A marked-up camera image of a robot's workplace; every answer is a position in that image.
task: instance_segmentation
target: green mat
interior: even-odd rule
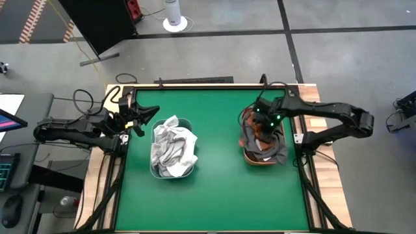
[[[258,90],[139,90],[144,107],[160,111],[146,136],[133,137],[123,179],[116,230],[238,231],[308,230],[289,119],[283,121],[286,166],[250,166],[238,141],[238,113]],[[267,90],[263,97],[282,96]],[[192,123],[198,137],[196,167],[183,179],[156,179],[149,169],[153,123],[172,115]]]

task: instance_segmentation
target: wooden table frame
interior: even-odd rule
[[[121,86],[122,92],[119,92],[116,99],[121,97],[122,93],[126,94],[132,90],[151,90],[155,88],[163,89],[198,89],[198,88],[224,88],[224,89],[261,89],[263,84],[164,84],[162,87],[159,84],[109,84],[107,86],[107,92],[114,86]],[[280,84],[274,84],[273,86],[281,87]],[[305,101],[320,101],[318,89],[315,84],[289,84],[289,86],[298,92],[300,97]],[[118,112],[117,104],[111,103],[110,98],[106,100],[104,107],[109,111]],[[302,133],[302,125],[308,131],[319,132],[327,128],[324,118],[315,116],[301,116],[296,117],[293,122],[296,129],[294,132]],[[331,146],[321,146],[319,151],[329,155],[333,159],[335,156]],[[103,193],[107,190],[110,184],[115,180],[120,165],[120,159],[111,159],[109,156],[104,156],[103,152],[99,148],[94,148],[91,153],[88,170],[85,177],[84,186],[84,200],[81,200],[80,205],[84,205],[83,212],[78,209],[77,218],[80,227],[83,225],[88,217],[92,214],[94,201],[96,200],[96,207],[100,203]],[[322,199],[332,210],[332,212],[338,217],[338,219],[348,227],[351,227],[350,215],[346,206],[346,200],[343,192],[343,186],[336,165],[324,157],[320,157],[319,153],[311,157],[305,167],[308,178],[313,182],[314,187],[318,188]],[[97,221],[94,229],[101,228],[115,228],[116,219],[114,218],[114,211],[118,209],[118,197],[120,196],[120,189],[114,194],[107,204],[105,214],[101,215],[101,218]],[[308,213],[308,224],[315,228],[326,228],[327,222],[320,213],[314,199],[308,193],[308,196],[304,196]]]

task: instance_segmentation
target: monitor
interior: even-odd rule
[[[0,133],[27,127],[27,122],[0,109]]]

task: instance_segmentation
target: concrete floor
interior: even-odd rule
[[[143,0],[156,11],[163,4]],[[416,24],[414,1],[284,1],[292,29],[330,27],[378,27]],[[282,29],[275,1],[181,2],[183,14],[195,22],[192,31]],[[148,16],[138,24],[143,34],[165,33],[161,22]],[[323,102],[342,101],[370,111],[376,118],[374,135],[346,138],[334,144],[341,179],[358,230],[414,233],[416,229],[416,140],[413,131],[390,134],[385,119],[392,102],[416,89],[416,31],[295,34],[294,45],[305,83],[316,83]],[[92,55],[85,42],[81,46]],[[1,92],[53,92],[70,98],[77,88],[100,100],[102,81],[115,83],[118,73],[136,75],[140,83],[153,80],[234,76],[236,83],[257,83],[266,73],[270,81],[295,83],[291,57],[282,34],[263,36],[215,36],[124,41],[106,54],[121,57],[92,66],[74,43],[0,45],[1,59],[12,71],[0,81]],[[69,101],[56,100],[51,115],[79,115]],[[328,121],[329,125],[337,124]],[[84,153],[42,149],[52,160],[82,159]],[[39,233],[61,230],[49,217]]]

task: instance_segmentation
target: keyboard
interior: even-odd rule
[[[18,165],[19,153],[0,153],[0,192],[7,191]]]

